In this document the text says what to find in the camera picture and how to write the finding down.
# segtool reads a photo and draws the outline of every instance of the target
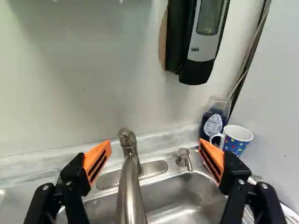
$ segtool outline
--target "polka dot mug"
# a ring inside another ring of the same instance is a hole
[[[216,136],[221,137],[219,148],[223,151],[231,151],[236,156],[240,156],[253,140],[251,131],[238,125],[226,125],[223,134],[218,133],[210,137],[211,143]]]

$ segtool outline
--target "mug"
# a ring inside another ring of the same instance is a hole
[[[240,156],[253,140],[252,132],[238,125],[226,125],[223,134],[218,133],[210,137],[210,143],[216,136],[221,137],[219,148],[223,151],[231,151],[236,156]]]

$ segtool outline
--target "backsplash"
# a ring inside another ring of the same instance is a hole
[[[207,84],[163,70],[167,0],[0,1],[0,156],[195,123],[227,94],[263,5],[231,0]]]

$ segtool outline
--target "dish soap bottle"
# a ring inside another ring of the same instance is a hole
[[[224,126],[228,122],[232,101],[227,97],[211,96],[206,105],[206,111],[202,115],[199,129],[199,137],[209,141],[210,136],[222,133]],[[216,146],[219,145],[220,139],[214,138]]]

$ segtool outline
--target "faucet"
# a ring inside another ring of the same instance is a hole
[[[191,160],[190,160],[190,157],[189,157],[189,150],[186,149],[186,148],[180,148],[178,150],[178,158],[176,159],[176,163],[179,167],[187,167],[188,171],[189,172],[192,172],[193,171],[193,167],[192,167],[192,164],[191,164]]]
[[[142,172],[134,132],[122,128],[118,132],[125,161],[121,168],[116,205],[116,224],[147,224],[138,176]]]

